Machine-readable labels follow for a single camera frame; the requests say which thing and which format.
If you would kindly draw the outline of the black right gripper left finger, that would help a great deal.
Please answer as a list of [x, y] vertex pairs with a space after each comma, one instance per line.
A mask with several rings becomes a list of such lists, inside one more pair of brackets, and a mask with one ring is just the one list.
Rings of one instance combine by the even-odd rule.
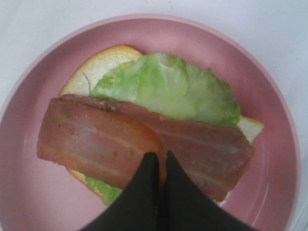
[[155, 153], [145, 153], [128, 186], [83, 231], [165, 231], [158, 209], [159, 163]]

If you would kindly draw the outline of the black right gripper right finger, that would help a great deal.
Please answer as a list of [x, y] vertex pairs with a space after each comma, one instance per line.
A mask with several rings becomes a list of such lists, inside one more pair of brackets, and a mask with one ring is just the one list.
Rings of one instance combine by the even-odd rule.
[[220, 208], [188, 177], [174, 154], [167, 153], [166, 221], [168, 231], [254, 231]]

